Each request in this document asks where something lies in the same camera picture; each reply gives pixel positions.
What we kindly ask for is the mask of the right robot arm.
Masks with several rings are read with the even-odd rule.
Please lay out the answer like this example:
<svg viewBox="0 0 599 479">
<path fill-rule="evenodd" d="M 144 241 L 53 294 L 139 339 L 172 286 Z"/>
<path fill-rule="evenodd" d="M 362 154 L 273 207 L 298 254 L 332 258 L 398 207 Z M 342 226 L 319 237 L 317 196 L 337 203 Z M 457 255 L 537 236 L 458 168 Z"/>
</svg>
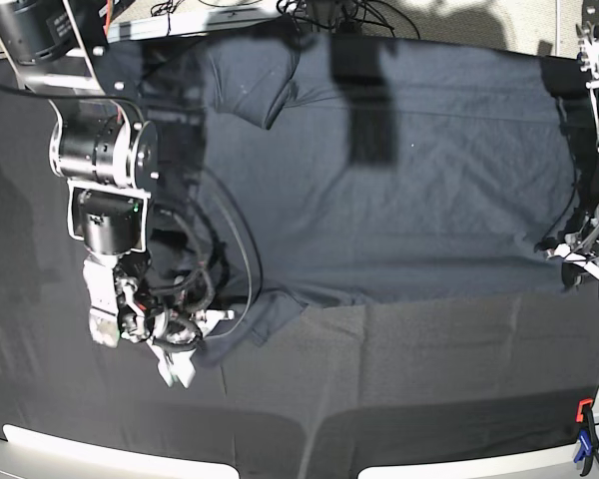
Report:
<svg viewBox="0 0 599 479">
<path fill-rule="evenodd" d="M 56 114 L 49 164 L 67 182 L 69 235 L 88 253 L 91 336 L 108 347 L 144 343 L 167 383 L 188 384 L 195 352 L 235 315 L 212 306 L 215 288 L 195 230 L 155 201 L 158 131 L 110 50 L 108 24 L 76 1 L 0 1 L 0 46 L 20 91 L 49 101 Z M 169 285 L 146 279 L 156 217 L 176 223 L 196 253 Z"/>
</svg>

